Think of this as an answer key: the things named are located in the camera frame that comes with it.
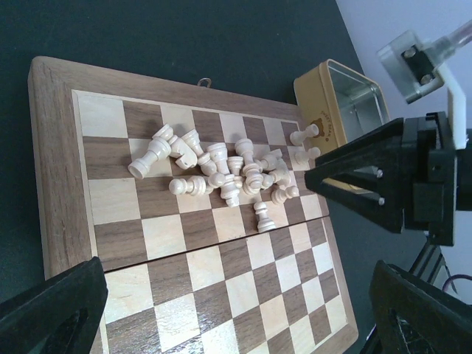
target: metal screw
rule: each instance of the metal screw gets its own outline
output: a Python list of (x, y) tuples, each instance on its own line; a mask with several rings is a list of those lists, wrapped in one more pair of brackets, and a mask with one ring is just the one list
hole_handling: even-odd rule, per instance
[(411, 48), (408, 48), (404, 53), (403, 53), (403, 57), (404, 58), (413, 58), (414, 55), (416, 54), (416, 48), (414, 48), (413, 46)]
[(421, 85), (426, 85), (427, 83), (430, 83), (433, 80), (433, 75), (431, 74), (426, 74), (421, 78)]

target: white chess piece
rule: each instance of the white chess piece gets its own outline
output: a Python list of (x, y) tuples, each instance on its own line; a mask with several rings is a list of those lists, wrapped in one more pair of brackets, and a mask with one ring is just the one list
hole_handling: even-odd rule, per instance
[(311, 124), (304, 131), (294, 131), (292, 134), (290, 134), (290, 141), (294, 145), (302, 145), (303, 140), (307, 139), (308, 137), (313, 138), (318, 134), (318, 125)]
[(308, 151), (299, 151), (295, 153), (295, 161), (299, 164), (306, 164), (310, 160), (318, 158), (322, 152), (317, 147), (312, 147)]
[(192, 176), (188, 180), (175, 178), (169, 183), (169, 191), (174, 195), (203, 195), (206, 189), (207, 183), (202, 176)]
[(298, 187), (288, 187), (286, 190), (277, 189), (272, 192), (271, 199), (274, 204), (284, 204), (287, 199), (299, 196)]
[(266, 203), (258, 201), (254, 204), (254, 210), (256, 211), (257, 219), (259, 221), (257, 223), (257, 231), (259, 231), (260, 234), (275, 229), (275, 222), (267, 215), (268, 210)]
[(209, 153), (204, 153), (200, 156), (197, 163), (201, 168), (201, 172), (206, 176), (211, 176), (217, 171), (216, 164), (209, 157)]
[(149, 143), (147, 153), (131, 162), (128, 170), (135, 178), (143, 179), (149, 173), (150, 166), (156, 161), (166, 159), (170, 155), (170, 151), (169, 143), (156, 137)]
[(235, 185), (235, 175), (230, 173), (224, 177), (225, 184), (221, 186), (221, 197), (226, 201), (228, 207), (237, 207), (239, 205), (239, 189)]
[(224, 175), (229, 175), (228, 168), (228, 148), (224, 142), (219, 142), (217, 144), (210, 145), (206, 148), (206, 151), (209, 152), (209, 156), (214, 163), (216, 163), (216, 168), (218, 172), (221, 172)]
[(184, 140), (174, 134), (174, 130), (170, 125), (165, 124), (161, 129), (153, 135), (153, 138), (162, 138), (170, 145), (170, 156), (176, 159), (176, 164), (182, 170), (186, 170), (197, 165), (197, 155), (185, 143)]

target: fallen chess piece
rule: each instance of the fallen chess piece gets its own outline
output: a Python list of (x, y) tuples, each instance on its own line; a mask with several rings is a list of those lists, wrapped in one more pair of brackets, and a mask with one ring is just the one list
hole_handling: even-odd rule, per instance
[(320, 157), (322, 152), (317, 147), (312, 147), (308, 151), (299, 151), (295, 153), (295, 161), (299, 164), (306, 164), (310, 160)]
[(156, 137), (167, 141), (170, 145), (170, 156), (176, 159), (177, 166), (182, 170), (187, 170), (188, 168), (197, 165), (198, 159), (196, 153), (185, 143), (184, 140), (174, 134), (174, 130), (170, 125), (165, 124), (161, 129), (159, 129), (157, 133), (153, 135), (153, 138)]
[(263, 201), (258, 201), (256, 204), (254, 204), (254, 210), (256, 211), (257, 219), (259, 221), (257, 223), (257, 231), (260, 234), (275, 229), (275, 222), (267, 215), (268, 210), (266, 203)]
[(311, 124), (304, 131), (294, 131), (290, 134), (290, 141), (294, 145), (302, 145), (308, 137), (313, 138), (319, 134), (318, 125)]
[(170, 145), (164, 139), (156, 137), (147, 147), (147, 153), (128, 166), (130, 173), (137, 179), (143, 179), (154, 162), (166, 159), (170, 155)]
[(298, 187), (288, 187), (286, 190), (277, 189), (272, 192), (271, 199), (274, 204), (284, 204), (287, 199), (292, 199), (299, 196)]

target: black plastic part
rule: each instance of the black plastic part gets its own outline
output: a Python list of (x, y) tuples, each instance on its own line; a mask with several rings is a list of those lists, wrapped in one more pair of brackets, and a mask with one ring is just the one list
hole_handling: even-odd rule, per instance
[(89, 353), (107, 295), (94, 257), (0, 304), (0, 353)]

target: white pawn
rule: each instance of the white pawn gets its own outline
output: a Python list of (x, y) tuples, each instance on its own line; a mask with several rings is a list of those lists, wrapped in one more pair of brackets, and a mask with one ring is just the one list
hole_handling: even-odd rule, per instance
[(275, 229), (275, 222), (267, 215), (268, 210), (266, 203), (258, 201), (254, 204), (254, 210), (256, 211), (257, 219), (259, 221), (257, 223), (257, 231), (259, 231), (260, 234)]
[(185, 143), (184, 140), (174, 134), (174, 130), (170, 125), (165, 124), (161, 129), (159, 129), (157, 133), (153, 135), (153, 139), (156, 137), (167, 141), (171, 149), (170, 156), (177, 159), (176, 164), (182, 170), (197, 165), (197, 155), (195, 152)]
[(151, 140), (147, 147), (147, 153), (134, 160), (128, 166), (130, 173), (137, 179), (143, 179), (150, 170), (150, 166), (156, 162), (166, 159), (170, 155), (170, 145), (164, 139), (156, 137)]
[(311, 124), (304, 131), (294, 131), (292, 134), (290, 134), (290, 141), (294, 145), (302, 145), (303, 140), (307, 139), (308, 137), (313, 138), (318, 134), (318, 125)]
[(308, 151), (299, 151), (295, 153), (295, 161), (299, 164), (305, 164), (310, 160), (318, 158), (322, 152), (317, 147), (312, 147)]
[(175, 178), (169, 183), (169, 191), (174, 195), (203, 195), (206, 189), (207, 183), (202, 176), (192, 176), (188, 180)]
[(287, 199), (292, 199), (293, 197), (299, 196), (299, 189), (298, 187), (292, 186), (287, 188), (286, 190), (275, 190), (271, 194), (271, 199), (274, 204), (284, 204)]

